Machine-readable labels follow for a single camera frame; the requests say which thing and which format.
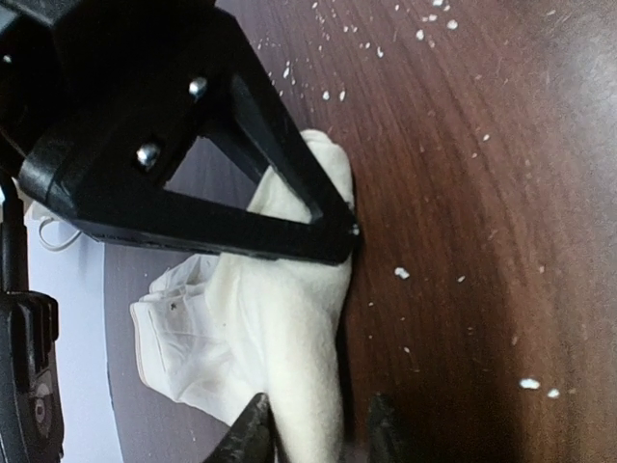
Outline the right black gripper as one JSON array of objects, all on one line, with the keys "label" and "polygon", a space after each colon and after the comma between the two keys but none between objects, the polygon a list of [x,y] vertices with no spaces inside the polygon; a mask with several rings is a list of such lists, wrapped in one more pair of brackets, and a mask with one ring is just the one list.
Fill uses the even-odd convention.
[{"label": "right black gripper", "polygon": [[18,169],[42,133],[67,114],[55,28],[66,1],[1,3],[1,166]]}]

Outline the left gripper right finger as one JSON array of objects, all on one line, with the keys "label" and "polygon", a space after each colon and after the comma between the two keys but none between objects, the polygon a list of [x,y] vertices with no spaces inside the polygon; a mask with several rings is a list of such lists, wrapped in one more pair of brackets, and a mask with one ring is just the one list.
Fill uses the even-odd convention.
[{"label": "left gripper right finger", "polygon": [[409,461],[409,445],[404,438],[391,400],[387,395],[371,398],[367,418],[368,461],[403,463]]}]

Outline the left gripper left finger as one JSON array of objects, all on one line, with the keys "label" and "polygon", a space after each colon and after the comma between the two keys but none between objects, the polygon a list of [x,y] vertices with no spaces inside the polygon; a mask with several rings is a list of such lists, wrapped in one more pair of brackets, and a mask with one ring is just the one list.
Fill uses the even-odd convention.
[{"label": "left gripper left finger", "polygon": [[274,434],[268,396],[256,394],[204,463],[273,463]]}]

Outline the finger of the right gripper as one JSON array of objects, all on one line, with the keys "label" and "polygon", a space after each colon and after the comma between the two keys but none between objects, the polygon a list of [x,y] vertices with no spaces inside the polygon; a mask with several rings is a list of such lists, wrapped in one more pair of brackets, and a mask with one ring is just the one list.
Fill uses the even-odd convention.
[{"label": "finger of the right gripper", "polygon": [[[286,110],[241,26],[211,1],[23,1],[52,50],[23,190],[106,242],[339,264],[358,221]],[[280,176],[303,222],[166,189],[199,138],[250,179]]]}]

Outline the cream boxer underwear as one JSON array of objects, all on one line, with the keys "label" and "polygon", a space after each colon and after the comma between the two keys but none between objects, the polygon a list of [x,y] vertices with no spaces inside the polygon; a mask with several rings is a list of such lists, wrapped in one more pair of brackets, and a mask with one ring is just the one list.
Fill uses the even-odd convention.
[{"label": "cream boxer underwear", "polygon": [[191,256],[130,307],[140,379],[226,424],[265,394],[288,461],[336,462],[335,336],[351,275],[350,261]]}]

